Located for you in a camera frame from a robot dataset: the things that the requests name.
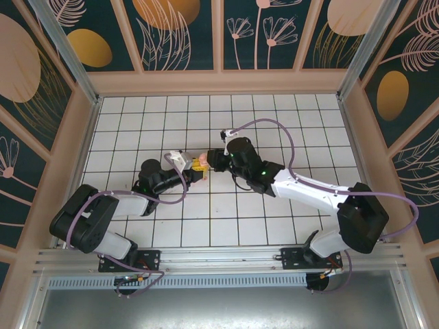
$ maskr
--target dark teal wallpaper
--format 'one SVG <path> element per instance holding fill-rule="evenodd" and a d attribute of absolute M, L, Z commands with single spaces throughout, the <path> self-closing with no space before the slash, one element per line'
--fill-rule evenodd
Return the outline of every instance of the dark teal wallpaper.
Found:
<path fill-rule="evenodd" d="M 145 71 L 213 69 L 211 0 L 123 0 Z"/>
<path fill-rule="evenodd" d="M 371 0 L 324 0 L 302 67 L 347 69 L 378 8 Z"/>
<path fill-rule="evenodd" d="M 224 69 L 292 69 L 310 3 L 225 0 Z"/>
<path fill-rule="evenodd" d="M 439 97 L 439 3 L 419 1 L 365 87 L 387 146 Z"/>
<path fill-rule="evenodd" d="M 0 262 L 0 291 L 3 283 L 6 279 L 6 274 L 8 274 L 9 264 Z"/>
<path fill-rule="evenodd" d="M 17 246 L 45 165 L 0 123 L 0 245 Z"/>
<path fill-rule="evenodd" d="M 403 11 L 405 5 L 407 5 L 407 2 L 408 2 L 408 0 L 401 0 L 401 2 L 399 3 L 398 10 L 396 11 L 396 13 L 393 16 L 392 20 L 390 21 L 389 25 L 387 25 L 387 28 L 385 29 L 384 34 L 381 37 L 381 40 L 378 42 L 378 45 L 375 47 L 372 55 L 370 55 L 369 60 L 367 61 L 366 65 L 364 65 L 363 71 L 361 71 L 361 73 L 359 74 L 359 78 L 361 80 L 363 80 L 363 77 L 365 76 L 370 65 L 372 64 L 372 62 L 375 59 L 375 55 L 377 54 L 378 50 L 383 46 L 384 41 L 386 40 L 390 31 L 392 30 L 393 25 L 398 20 L 399 15 L 401 15 L 401 12 Z"/>
<path fill-rule="evenodd" d="M 0 106 L 50 150 L 71 89 L 11 1 L 0 30 Z"/>
<path fill-rule="evenodd" d="M 86 71 L 134 70 L 110 0 L 48 0 L 48 4 Z"/>
<path fill-rule="evenodd" d="M 419 206 L 422 240 L 439 239 L 439 117 L 393 157 L 393 163 L 405 195 Z"/>

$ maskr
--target flower illustration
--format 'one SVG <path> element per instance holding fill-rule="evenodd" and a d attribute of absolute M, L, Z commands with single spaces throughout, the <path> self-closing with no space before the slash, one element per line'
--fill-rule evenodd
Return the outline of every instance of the flower illustration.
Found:
<path fill-rule="evenodd" d="M 233 43 L 235 45 L 235 57 L 236 57 L 236 63 L 238 65 L 238 69 L 241 69 L 241 65 L 239 65 L 239 58 L 238 58 L 238 50 L 236 48 L 236 40 L 240 38 L 247 38 L 248 36 L 252 36 L 254 34 L 253 29 L 251 29 L 251 24 L 248 21 L 248 18 L 246 19 L 237 19 L 236 22 L 234 19 L 228 19 L 227 20 L 227 27 L 230 31 L 230 34 L 233 38 Z"/>
<path fill-rule="evenodd" d="M 259 7 L 258 16 L 256 19 L 256 36 L 254 37 L 254 69 L 258 69 L 258 37 L 259 37 L 259 22 L 261 21 L 262 9 L 270 7 L 287 7 L 289 5 L 298 5 L 302 0 L 256 0 Z"/>
<path fill-rule="evenodd" d="M 10 144 L 8 144 L 8 141 L 4 136 L 0 137 L 0 178 L 6 178 L 6 179 L 12 178 L 13 180 L 16 180 L 17 182 L 27 187 L 30 187 L 36 191 L 36 187 L 14 176 L 14 168 L 16 164 L 16 159 L 19 156 L 19 149 L 20 149 L 20 143 L 15 139 L 11 138 Z M 28 206 L 32 205 L 31 202 L 21 199 L 20 197 L 12 195 L 6 191 L 0 190 L 0 194 L 5 195 L 6 197 L 9 197 L 10 199 L 13 199 L 17 202 L 21 202 L 22 204 L 26 204 Z M 15 226 L 15 224 L 2 223 L 2 222 L 0 222 L 0 225 Z"/>
<path fill-rule="evenodd" d="M 269 7 L 287 7 L 289 5 L 297 5 L 301 3 L 302 0 L 256 0 L 256 4 L 258 7 L 262 9 L 266 9 Z"/>
<path fill-rule="evenodd" d="M 20 144 L 11 138 L 10 146 L 5 137 L 0 137 L 0 177 L 11 178 L 14 175 Z"/>
<path fill-rule="evenodd" d="M 296 26 L 294 18 L 278 19 L 273 25 L 273 17 L 263 20 L 263 31 L 268 45 L 267 68 L 270 68 L 270 52 L 272 47 L 288 45 L 298 40 L 298 35 L 294 33 Z"/>

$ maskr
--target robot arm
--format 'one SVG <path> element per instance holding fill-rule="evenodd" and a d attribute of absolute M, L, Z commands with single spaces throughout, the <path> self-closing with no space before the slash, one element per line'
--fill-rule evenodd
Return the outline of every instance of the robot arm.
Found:
<path fill-rule="evenodd" d="M 372 252 L 388 222 L 388 215 L 378 199 L 375 196 L 353 197 L 330 193 L 303 182 L 332 191 L 353 192 L 370 191 L 367 185 L 335 186 L 299 175 L 298 180 L 283 165 L 262 161 L 248 138 L 227 131 L 222 133 L 222 138 L 226 147 L 210 150 L 207 154 L 207 161 L 214 170 L 231 172 L 244 179 L 257 193 L 295 199 L 338 218 L 339 230 L 316 231 L 308 238 L 304 253 L 308 253 L 310 261 L 348 248 L 363 254 Z"/>

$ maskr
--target white grid floor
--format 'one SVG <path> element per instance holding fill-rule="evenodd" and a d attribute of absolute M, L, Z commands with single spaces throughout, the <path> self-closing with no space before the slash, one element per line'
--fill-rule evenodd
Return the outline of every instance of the white grid floor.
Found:
<path fill-rule="evenodd" d="M 140 166 L 171 149 L 198 157 L 224 147 L 220 131 L 259 118 L 276 119 L 291 132 L 297 173 L 332 184 L 360 181 L 335 95 L 212 95 L 105 98 L 83 183 L 101 191 L 130 190 Z M 263 160 L 288 163 L 285 134 L 271 123 L 244 130 Z M 162 160 L 164 169 L 170 166 Z M 241 186 L 245 182 L 238 180 Z M 161 199 L 177 199 L 176 187 Z M 110 230 L 139 247 L 205 247 L 304 243 L 337 219 L 288 199 L 236 188 L 229 173 L 189 189 L 177 205 L 158 205 L 149 217 L 114 218 Z"/>

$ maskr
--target yellow object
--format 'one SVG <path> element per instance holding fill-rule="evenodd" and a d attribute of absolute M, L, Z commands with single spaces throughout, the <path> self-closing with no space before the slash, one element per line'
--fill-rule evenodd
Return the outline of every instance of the yellow object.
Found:
<path fill-rule="evenodd" d="M 386 121 L 395 120 L 405 107 L 409 97 L 409 82 L 404 74 L 390 71 L 379 83 L 377 95 L 378 113 Z"/>
<path fill-rule="evenodd" d="M 171 27 L 173 13 L 169 9 L 168 2 L 174 9 L 176 19 L 180 13 L 186 21 L 191 24 L 200 12 L 200 0 L 132 0 L 142 19 L 157 29 L 178 29 L 179 24 Z"/>
<path fill-rule="evenodd" d="M 0 14 L 0 95 L 16 103 L 29 101 L 40 85 L 41 64 L 31 36 Z"/>
<path fill-rule="evenodd" d="M 331 0 L 328 7 L 329 27 L 341 36 L 365 34 L 377 15 L 383 0 Z"/>
<path fill-rule="evenodd" d="M 67 38 L 82 64 L 103 67 L 111 63 L 112 52 L 99 34 L 89 29 L 76 29 Z"/>
<path fill-rule="evenodd" d="M 209 167 L 200 165 L 200 160 L 198 158 L 193 158 L 192 160 L 192 169 L 195 171 L 202 171 L 203 180 L 207 179 L 207 171 L 209 170 Z"/>

